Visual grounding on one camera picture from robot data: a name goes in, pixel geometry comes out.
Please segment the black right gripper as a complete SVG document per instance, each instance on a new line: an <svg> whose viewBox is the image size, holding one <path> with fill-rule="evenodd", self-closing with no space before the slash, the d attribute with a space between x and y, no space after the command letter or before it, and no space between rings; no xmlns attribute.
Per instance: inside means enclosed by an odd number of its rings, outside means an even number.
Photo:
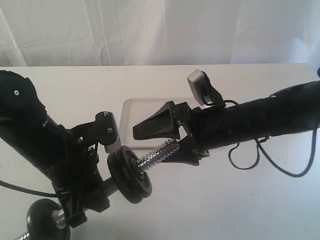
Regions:
<svg viewBox="0 0 320 240"><path fill-rule="evenodd" d="M179 127L186 137L179 140ZM191 109L186 102L166 102L156 113L132 128L135 140L175 139L179 149L161 163L198 166L209 150L225 146L225 105Z"/></svg>

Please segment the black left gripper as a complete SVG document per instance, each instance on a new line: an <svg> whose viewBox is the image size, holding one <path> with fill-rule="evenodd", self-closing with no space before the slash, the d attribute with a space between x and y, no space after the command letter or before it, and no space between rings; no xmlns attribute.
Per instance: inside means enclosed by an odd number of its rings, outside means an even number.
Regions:
<svg viewBox="0 0 320 240"><path fill-rule="evenodd" d="M53 189L61 195L59 202L65 222L76 228L87 221L81 199L86 196L86 208L101 213L110 207L110 201L100 190L102 183L98 170L97 144L103 139L103 128L97 124L80 124L65 128L59 124L62 134L62 159L47 169Z"/></svg>

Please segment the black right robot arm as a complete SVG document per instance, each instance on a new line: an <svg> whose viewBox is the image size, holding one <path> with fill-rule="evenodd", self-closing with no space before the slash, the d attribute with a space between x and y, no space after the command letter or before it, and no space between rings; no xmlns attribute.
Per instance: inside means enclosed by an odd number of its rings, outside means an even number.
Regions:
<svg viewBox="0 0 320 240"><path fill-rule="evenodd" d="M319 127L320 83L291 86L239 105L226 106L210 84L198 91L208 108L166 102L132 129L135 140L176 139L180 144L171 162L197 164L209 151L263 137L303 133Z"/></svg>

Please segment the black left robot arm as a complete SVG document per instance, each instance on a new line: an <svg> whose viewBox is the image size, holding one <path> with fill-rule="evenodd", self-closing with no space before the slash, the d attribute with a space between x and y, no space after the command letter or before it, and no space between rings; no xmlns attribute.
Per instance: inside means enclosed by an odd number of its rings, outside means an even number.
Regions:
<svg viewBox="0 0 320 240"><path fill-rule="evenodd" d="M51 181L73 228L87 220L85 210L110 206L94 150L107 143L103 116L67 129L48 115L29 78L0 72L0 137Z"/></svg>

